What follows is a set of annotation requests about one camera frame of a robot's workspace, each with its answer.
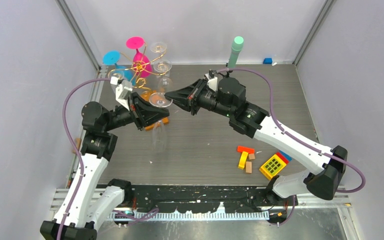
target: green marker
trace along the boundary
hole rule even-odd
[[[236,66],[236,61],[238,60],[239,53],[244,47],[244,38],[241,36],[237,36],[234,38],[232,43],[232,52],[229,57],[229,62],[227,63],[227,67],[232,69]]]

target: cable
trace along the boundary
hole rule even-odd
[[[155,217],[155,215],[157,215],[157,213],[159,212],[160,210],[158,208],[154,208],[152,210],[150,210],[147,214],[143,215],[141,218],[136,218],[134,216],[130,216],[130,215],[127,215],[125,214],[124,212],[122,211],[119,211],[119,210],[113,210],[113,212],[117,213],[118,215],[122,216],[122,217],[125,217],[127,219],[131,219],[133,220],[133,222],[129,223],[128,225],[129,226],[132,226],[134,224],[137,224],[139,222],[144,222],[148,219],[151,219],[153,217]]]
[[[283,221],[281,223],[278,222],[278,225],[275,225],[275,226],[280,227],[280,226],[284,225],[291,218],[291,216],[292,216],[292,214],[294,213],[294,210],[295,210],[295,197],[296,197],[296,195],[292,196],[292,209],[290,210],[290,213],[287,216],[287,218],[285,219],[285,221]]]
[[[83,86],[85,86],[87,84],[91,84],[91,83],[95,83],[95,82],[100,82],[100,81],[110,81],[110,79],[109,78],[96,78],[96,79],[88,80],[88,81],[85,81],[85,82],[81,83],[80,85],[78,85],[75,88],[73,88],[73,90],[71,90],[71,92],[65,98],[64,105],[62,106],[62,124],[64,125],[65,133],[67,134],[67,137],[68,137],[68,140],[70,141],[71,147],[75,150],[75,154],[78,157],[78,163],[80,164],[80,174],[77,173],[77,174],[79,174],[78,182],[77,182],[77,184],[76,184],[76,186],[74,188],[74,192],[73,192],[73,195],[71,196],[71,199],[68,201],[67,207],[65,208],[65,212],[62,215],[61,223],[59,224],[58,232],[56,234],[56,240],[61,240],[61,234],[63,232],[64,223],[66,222],[67,215],[69,214],[70,208],[71,208],[71,206],[72,206],[72,204],[74,202],[74,199],[75,199],[75,197],[77,195],[77,192],[79,191],[80,184],[82,183],[83,174],[84,174],[84,171],[85,171],[85,166],[83,164],[82,155],[80,154],[79,150],[77,149],[76,144],[75,144],[75,142],[73,140],[73,137],[70,134],[69,127],[67,125],[67,118],[66,118],[67,104],[69,103],[69,100],[70,100],[71,96],[77,90],[79,90],[81,87],[83,87]]]
[[[291,139],[295,140],[296,142],[300,143],[301,145],[313,150],[314,152],[318,153],[318,154],[323,154],[324,156],[328,157],[328,158],[331,158],[333,160],[336,160],[338,162],[340,162],[341,164],[344,164],[350,168],[352,168],[354,171],[357,172],[358,175],[360,175],[361,177],[361,184],[360,186],[354,188],[354,189],[351,189],[351,190],[336,190],[337,193],[346,193],[346,194],[349,194],[349,193],[355,193],[357,191],[360,191],[362,188],[364,188],[364,186],[366,185],[366,177],[364,176],[363,172],[360,171],[360,169],[358,169],[354,164],[352,163],[349,163],[337,156],[334,156],[334,155],[331,155],[329,153],[322,153],[322,151],[316,147],[313,147],[307,143],[305,143],[304,141],[298,139],[296,136],[292,135],[291,133],[285,131],[285,129],[280,125],[277,117],[276,117],[276,114],[275,114],[275,111],[274,111],[274,101],[273,101],[273,86],[272,86],[272,83],[270,82],[270,80],[268,78],[266,78],[264,75],[262,75],[261,73],[257,72],[257,71],[254,71],[252,69],[248,69],[248,68],[241,68],[241,67],[236,67],[236,68],[223,68],[223,69],[220,69],[218,70],[217,72],[228,72],[228,71],[245,71],[245,72],[250,72],[250,73],[253,73],[259,77],[261,77],[262,79],[265,80],[265,82],[268,84],[268,89],[269,89],[269,96],[270,96],[270,115],[271,115],[271,118],[273,119],[273,122],[274,124],[276,124],[276,126],[283,132],[285,133],[287,136],[289,136]]]
[[[273,204],[273,206],[271,206],[269,209],[261,210],[261,212],[265,212],[265,211],[271,210],[271,209],[274,208],[275,206],[276,206],[276,204]]]

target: gray wall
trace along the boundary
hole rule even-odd
[[[238,61],[292,62],[325,0],[66,0],[98,62],[111,50],[131,58],[126,40],[166,42],[173,63],[228,61],[233,38],[242,36]]]
[[[367,177],[351,195],[364,239],[384,239],[384,1],[336,1],[298,72],[321,141]],[[360,179],[348,168],[343,182]]]
[[[0,0],[0,240],[34,240],[73,154],[62,125],[70,89],[96,75],[53,0]],[[80,134],[85,87],[69,105]]]

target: red block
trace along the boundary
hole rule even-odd
[[[249,154],[254,154],[255,153],[254,148],[249,148],[249,147],[246,147],[246,146],[237,146],[236,151],[238,151],[239,153],[242,153],[242,152],[247,152]]]
[[[288,163],[289,163],[289,160],[286,159],[286,157],[283,156],[282,153],[280,153],[280,152],[276,152],[276,155],[277,155],[280,159],[282,159],[282,161],[283,161],[285,164],[288,164]]]

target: blue block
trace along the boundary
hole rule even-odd
[[[264,58],[264,61],[262,61],[262,64],[272,64],[273,59],[272,58]]]
[[[280,154],[282,154],[285,159],[287,159],[289,162],[292,161],[292,157],[289,156],[288,154],[284,153],[283,151],[279,150]]]

